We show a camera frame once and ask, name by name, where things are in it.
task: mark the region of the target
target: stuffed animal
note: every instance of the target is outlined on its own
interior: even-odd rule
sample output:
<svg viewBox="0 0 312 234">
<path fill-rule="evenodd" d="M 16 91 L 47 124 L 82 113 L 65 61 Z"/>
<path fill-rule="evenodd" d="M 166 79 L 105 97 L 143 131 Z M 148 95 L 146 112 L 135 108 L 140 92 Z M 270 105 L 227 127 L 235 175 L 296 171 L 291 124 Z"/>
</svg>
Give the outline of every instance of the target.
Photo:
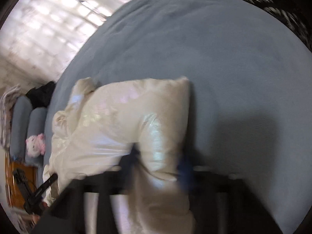
<svg viewBox="0 0 312 234">
<path fill-rule="evenodd" d="M 31 158 L 36 158 L 44 155 L 46 152 L 46 142 L 44 134 L 32 135 L 26 140 L 27 155 Z"/>
</svg>

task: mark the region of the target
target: bed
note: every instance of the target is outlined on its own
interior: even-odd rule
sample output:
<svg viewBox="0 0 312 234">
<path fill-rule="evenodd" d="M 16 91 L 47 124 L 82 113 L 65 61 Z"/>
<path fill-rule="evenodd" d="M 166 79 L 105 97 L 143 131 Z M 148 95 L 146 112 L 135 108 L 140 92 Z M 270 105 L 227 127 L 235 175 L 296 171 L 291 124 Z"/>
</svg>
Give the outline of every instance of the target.
<svg viewBox="0 0 312 234">
<path fill-rule="evenodd" d="M 132 0 L 116 11 L 57 82 L 43 166 L 52 118 L 77 80 L 102 86 L 180 76 L 192 83 L 192 161 L 238 173 L 283 233 L 293 233 L 312 205 L 312 54 L 281 22 L 242 0 Z"/>
</svg>

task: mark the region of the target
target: blue cushion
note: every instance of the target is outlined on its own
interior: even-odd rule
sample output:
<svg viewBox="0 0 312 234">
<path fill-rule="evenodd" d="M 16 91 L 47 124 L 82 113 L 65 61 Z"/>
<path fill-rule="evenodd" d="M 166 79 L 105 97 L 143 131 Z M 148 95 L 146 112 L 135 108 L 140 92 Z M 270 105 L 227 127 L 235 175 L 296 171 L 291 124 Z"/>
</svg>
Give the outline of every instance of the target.
<svg viewBox="0 0 312 234">
<path fill-rule="evenodd" d="M 19 97 L 13 108 L 10 157 L 14 161 L 22 162 L 25 158 L 25 140 L 32 109 L 32 103 L 25 96 Z"/>
<path fill-rule="evenodd" d="M 46 108 L 39 107 L 34 109 L 29 118 L 27 138 L 32 135 L 39 135 L 44 132 L 44 125 L 46 123 Z M 25 164 L 30 166 L 42 167 L 43 156 L 38 156 L 37 158 L 31 158 L 25 154 Z"/>
</svg>

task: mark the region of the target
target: patterned blanket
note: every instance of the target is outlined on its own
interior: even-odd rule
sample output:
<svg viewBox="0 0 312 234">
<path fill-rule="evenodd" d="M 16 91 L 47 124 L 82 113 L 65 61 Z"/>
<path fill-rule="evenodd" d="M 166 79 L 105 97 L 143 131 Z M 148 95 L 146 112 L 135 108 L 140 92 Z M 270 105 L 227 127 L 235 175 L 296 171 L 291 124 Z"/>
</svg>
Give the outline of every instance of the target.
<svg viewBox="0 0 312 234">
<path fill-rule="evenodd" d="M 10 149 L 12 109 L 21 95 L 21 87 L 13 86 L 4 92 L 0 99 L 0 146 L 6 151 Z"/>
</svg>

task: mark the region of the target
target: wooden table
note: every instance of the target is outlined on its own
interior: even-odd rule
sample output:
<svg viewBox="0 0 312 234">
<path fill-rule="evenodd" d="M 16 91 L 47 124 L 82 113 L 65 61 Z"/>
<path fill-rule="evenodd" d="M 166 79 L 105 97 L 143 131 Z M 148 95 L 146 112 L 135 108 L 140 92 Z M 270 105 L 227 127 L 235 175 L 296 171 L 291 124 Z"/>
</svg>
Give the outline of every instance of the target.
<svg viewBox="0 0 312 234">
<path fill-rule="evenodd" d="M 9 152 L 6 152 L 5 156 L 5 178 L 6 178 L 6 194 L 7 203 L 10 207 L 16 207 L 24 209 L 23 205 L 25 200 L 18 189 L 18 186 L 13 178 L 13 171 L 16 168 L 20 168 L 25 172 L 25 175 L 29 181 L 29 187 L 32 191 L 36 190 L 36 175 L 37 168 L 31 166 L 25 166 L 22 163 L 17 163 L 10 160 Z"/>
</svg>

